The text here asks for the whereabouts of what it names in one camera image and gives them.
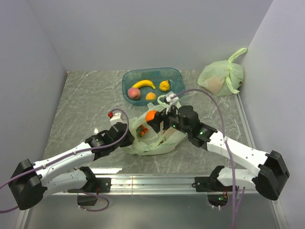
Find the orange fruit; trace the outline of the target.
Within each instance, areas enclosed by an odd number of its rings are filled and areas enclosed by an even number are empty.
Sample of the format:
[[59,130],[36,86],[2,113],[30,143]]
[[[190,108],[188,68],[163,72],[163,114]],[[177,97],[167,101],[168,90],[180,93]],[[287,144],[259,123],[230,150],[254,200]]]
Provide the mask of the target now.
[[157,111],[155,111],[155,110],[149,111],[149,112],[146,114],[145,121],[146,121],[146,122],[149,122],[149,121],[153,120],[156,113],[157,113]]

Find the orange yellow mango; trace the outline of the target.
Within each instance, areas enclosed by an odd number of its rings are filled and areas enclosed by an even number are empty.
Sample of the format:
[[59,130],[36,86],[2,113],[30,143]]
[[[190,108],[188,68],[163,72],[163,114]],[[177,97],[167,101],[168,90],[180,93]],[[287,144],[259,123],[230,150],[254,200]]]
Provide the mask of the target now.
[[157,99],[157,95],[153,92],[149,92],[149,93],[147,93],[145,99],[146,100],[155,100],[155,99]]

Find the red peach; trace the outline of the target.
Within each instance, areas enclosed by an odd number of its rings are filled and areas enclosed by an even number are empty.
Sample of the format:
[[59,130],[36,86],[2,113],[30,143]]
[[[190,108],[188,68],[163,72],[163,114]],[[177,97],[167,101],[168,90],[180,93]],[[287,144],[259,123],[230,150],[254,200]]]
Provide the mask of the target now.
[[134,87],[129,88],[127,94],[132,100],[138,100],[141,97],[140,89]]

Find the yellow lemon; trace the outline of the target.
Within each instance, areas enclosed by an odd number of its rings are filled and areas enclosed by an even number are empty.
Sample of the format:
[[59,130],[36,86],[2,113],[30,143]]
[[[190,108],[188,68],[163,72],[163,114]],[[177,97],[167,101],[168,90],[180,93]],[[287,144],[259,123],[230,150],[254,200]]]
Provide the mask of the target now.
[[169,81],[166,80],[166,81],[162,81],[160,84],[159,84],[159,89],[163,92],[167,92],[170,90],[170,84],[169,84]]

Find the yellow banana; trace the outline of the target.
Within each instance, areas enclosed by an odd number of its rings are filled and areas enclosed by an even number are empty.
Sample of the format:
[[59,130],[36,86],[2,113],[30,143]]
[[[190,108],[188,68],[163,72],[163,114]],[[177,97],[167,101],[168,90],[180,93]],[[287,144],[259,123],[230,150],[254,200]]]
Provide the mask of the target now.
[[154,85],[154,83],[150,80],[141,80],[141,81],[138,81],[137,83],[135,83],[132,88],[142,88],[142,87],[151,87],[153,88],[154,90],[156,90],[156,87]]

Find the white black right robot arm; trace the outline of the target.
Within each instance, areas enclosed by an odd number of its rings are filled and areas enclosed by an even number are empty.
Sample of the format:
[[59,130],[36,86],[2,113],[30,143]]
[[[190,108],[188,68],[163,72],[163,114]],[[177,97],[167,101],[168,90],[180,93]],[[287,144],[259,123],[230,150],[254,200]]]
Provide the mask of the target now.
[[173,128],[187,135],[194,146],[233,159],[243,166],[243,169],[235,170],[217,166],[210,175],[210,185],[214,190],[229,186],[255,188],[263,197],[278,200],[290,176],[280,153],[256,150],[224,137],[220,131],[200,122],[190,105],[172,106],[160,112],[149,111],[145,121],[157,133]]

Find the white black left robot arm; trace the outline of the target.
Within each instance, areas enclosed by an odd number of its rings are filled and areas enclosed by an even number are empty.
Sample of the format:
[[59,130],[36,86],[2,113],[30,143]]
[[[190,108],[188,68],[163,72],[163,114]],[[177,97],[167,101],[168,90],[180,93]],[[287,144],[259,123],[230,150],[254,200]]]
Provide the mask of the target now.
[[8,182],[18,208],[27,210],[43,198],[66,190],[98,191],[97,178],[86,164],[133,142],[128,125],[118,122],[57,156],[35,163],[28,159],[19,162]]

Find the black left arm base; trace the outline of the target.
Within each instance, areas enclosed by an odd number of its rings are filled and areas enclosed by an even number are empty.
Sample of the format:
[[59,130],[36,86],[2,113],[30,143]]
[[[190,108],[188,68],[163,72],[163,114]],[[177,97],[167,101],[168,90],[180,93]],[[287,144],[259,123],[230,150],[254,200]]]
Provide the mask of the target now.
[[[111,178],[100,177],[96,179],[96,184],[92,187],[87,187],[83,191],[99,195],[101,193],[109,193],[111,190]],[[78,195],[77,204],[81,207],[93,207],[97,204],[98,198],[90,195]]]

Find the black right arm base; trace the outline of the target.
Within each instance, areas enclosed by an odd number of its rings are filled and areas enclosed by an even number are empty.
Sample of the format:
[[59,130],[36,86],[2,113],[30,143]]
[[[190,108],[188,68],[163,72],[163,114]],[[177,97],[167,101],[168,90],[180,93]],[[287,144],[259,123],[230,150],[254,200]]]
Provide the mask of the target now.
[[229,192],[232,186],[224,186],[217,179],[211,177],[195,177],[192,187],[196,192],[207,193],[208,203],[212,208],[224,208],[231,203]]

